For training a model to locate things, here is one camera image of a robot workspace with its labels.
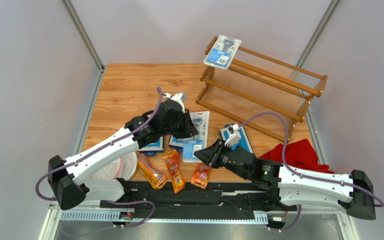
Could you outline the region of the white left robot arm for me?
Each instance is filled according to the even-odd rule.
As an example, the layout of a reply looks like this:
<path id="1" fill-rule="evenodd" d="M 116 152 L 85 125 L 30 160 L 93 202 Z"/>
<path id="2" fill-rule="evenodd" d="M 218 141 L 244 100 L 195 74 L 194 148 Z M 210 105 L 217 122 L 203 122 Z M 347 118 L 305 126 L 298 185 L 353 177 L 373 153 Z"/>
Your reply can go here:
<path id="1" fill-rule="evenodd" d="M 85 201 L 118 201 L 125 194 L 120 179 L 93 180 L 91 176 L 114 160 L 134 153 L 161 137 L 186 139 L 198 135 L 190 112 L 168 99 L 155 110 L 136 116 L 109 138 L 77 155 L 48 161 L 46 176 L 55 201 L 70 210 Z"/>

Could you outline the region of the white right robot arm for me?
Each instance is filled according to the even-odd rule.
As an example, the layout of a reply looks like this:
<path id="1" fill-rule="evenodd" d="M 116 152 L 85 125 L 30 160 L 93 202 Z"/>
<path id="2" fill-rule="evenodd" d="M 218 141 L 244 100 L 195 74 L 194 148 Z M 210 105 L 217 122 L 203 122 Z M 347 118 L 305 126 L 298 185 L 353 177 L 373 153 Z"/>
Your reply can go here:
<path id="1" fill-rule="evenodd" d="M 258 158 L 240 146 L 231 149 L 222 139 L 193 154 L 209 167 L 224 167 L 265 191 L 263 201 L 269 209 L 312 205 L 344 209 L 361 220 L 376 219 L 374 185 L 364 171 L 332 174 L 304 170 Z"/>

